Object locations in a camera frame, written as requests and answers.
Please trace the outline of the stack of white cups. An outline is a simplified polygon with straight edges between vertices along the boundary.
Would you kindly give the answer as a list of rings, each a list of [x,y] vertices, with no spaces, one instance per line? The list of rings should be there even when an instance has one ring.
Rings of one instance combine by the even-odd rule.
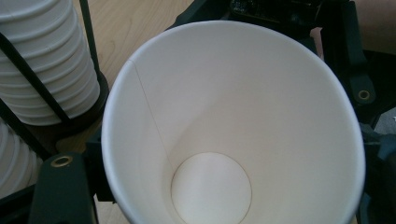
[[[99,98],[99,83],[72,0],[0,0],[0,33],[70,119],[87,112]],[[25,124],[61,122],[2,50],[0,99]]]
[[[36,183],[43,161],[0,119],[0,199]]]

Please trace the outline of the black wire cup holder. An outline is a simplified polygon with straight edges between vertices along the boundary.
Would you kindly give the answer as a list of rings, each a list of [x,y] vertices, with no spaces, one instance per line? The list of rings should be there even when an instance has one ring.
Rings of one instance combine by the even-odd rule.
[[[104,113],[105,104],[109,95],[109,87],[106,78],[100,71],[99,62],[97,58],[94,34],[92,29],[91,14],[88,0],[79,0],[82,19],[85,26],[85,33],[88,38],[88,45],[92,57],[94,70],[100,86],[100,95],[95,104],[84,114],[69,118],[61,106],[55,101],[50,92],[44,84],[38,79],[36,73],[31,69],[28,63],[22,58],[20,53],[15,49],[11,42],[0,33],[0,50],[11,60],[14,65],[21,71],[27,80],[33,85],[38,93],[44,98],[45,102],[61,119],[57,125],[49,127],[36,127],[23,124],[10,108],[0,99],[0,118],[2,118],[11,128],[20,135],[21,138],[30,145],[34,152],[38,154],[44,161],[52,156],[41,141],[44,139],[44,133],[48,133],[52,139],[57,139],[60,136],[71,135],[80,131],[94,123]],[[95,185],[105,179],[104,165],[101,159],[102,152],[99,148],[94,151],[86,151],[81,154],[85,164],[85,170],[88,177],[89,189],[91,196],[95,193]],[[32,201],[35,191],[35,184],[26,189],[19,190],[0,200],[0,224],[7,224],[13,222],[28,223]]]

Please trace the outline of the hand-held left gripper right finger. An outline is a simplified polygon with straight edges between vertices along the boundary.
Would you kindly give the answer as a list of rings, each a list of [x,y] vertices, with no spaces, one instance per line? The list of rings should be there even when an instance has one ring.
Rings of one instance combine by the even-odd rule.
[[[396,134],[361,124],[366,161],[358,224],[396,224]]]

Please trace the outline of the white paper cup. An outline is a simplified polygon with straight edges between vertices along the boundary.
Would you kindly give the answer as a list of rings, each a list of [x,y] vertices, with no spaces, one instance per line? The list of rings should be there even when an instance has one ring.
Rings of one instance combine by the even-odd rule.
[[[359,123],[332,70],[236,21],[142,45],[107,99],[102,150],[132,224],[350,224],[365,177]]]

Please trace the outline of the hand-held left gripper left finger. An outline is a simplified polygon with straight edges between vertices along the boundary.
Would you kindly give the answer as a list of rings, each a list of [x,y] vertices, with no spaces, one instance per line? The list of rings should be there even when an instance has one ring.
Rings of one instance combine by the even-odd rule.
[[[81,154],[58,154],[43,162],[28,224],[97,224]]]

